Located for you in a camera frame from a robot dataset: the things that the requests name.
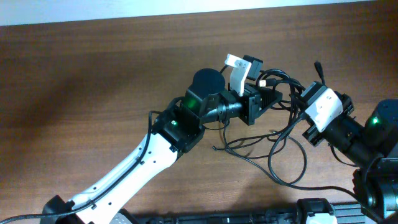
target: led light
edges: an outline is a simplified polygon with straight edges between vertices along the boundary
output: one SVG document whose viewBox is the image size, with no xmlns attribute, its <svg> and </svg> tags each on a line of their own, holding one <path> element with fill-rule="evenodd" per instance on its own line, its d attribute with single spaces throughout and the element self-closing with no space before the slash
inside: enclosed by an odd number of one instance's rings
<svg viewBox="0 0 398 224">
<path fill-rule="evenodd" d="M 379 122 L 379 119 L 378 118 L 373 118 L 372 122 L 373 122 L 373 124 L 377 124 Z"/>
</svg>

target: wooden surface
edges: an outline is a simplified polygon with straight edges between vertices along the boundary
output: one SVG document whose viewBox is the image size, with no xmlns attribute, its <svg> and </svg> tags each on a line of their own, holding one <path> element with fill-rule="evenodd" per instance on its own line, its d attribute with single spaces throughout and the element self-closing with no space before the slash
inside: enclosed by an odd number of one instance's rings
<svg viewBox="0 0 398 224">
<path fill-rule="evenodd" d="M 68 200 L 95 183 L 141 141 L 149 110 L 184 95 L 197 70 L 221 68 L 228 53 L 261 58 L 263 68 L 283 69 L 304 86 L 318 80 L 320 60 L 328 86 L 352 97 L 363 124 L 380 100 L 398 97 L 397 21 L 396 6 L 363 2 L 0 27 L 0 218 L 41 212 L 54 195 Z M 280 129 L 287 115 L 268 111 L 250 127 L 234 119 L 227 137 Z M 335 161 L 325 142 L 311 147 L 301 137 L 307 128 L 300 123 L 292 133 L 308 154 L 299 185 L 352 189 L 354 169 Z M 125 208 L 201 213 L 305 197 L 352 200 L 281 187 L 212 145 L 221 145 L 217 131 Z M 244 153 L 270 147 L 264 141 Z M 291 142 L 274 159 L 285 180 L 303 164 Z"/>
</svg>

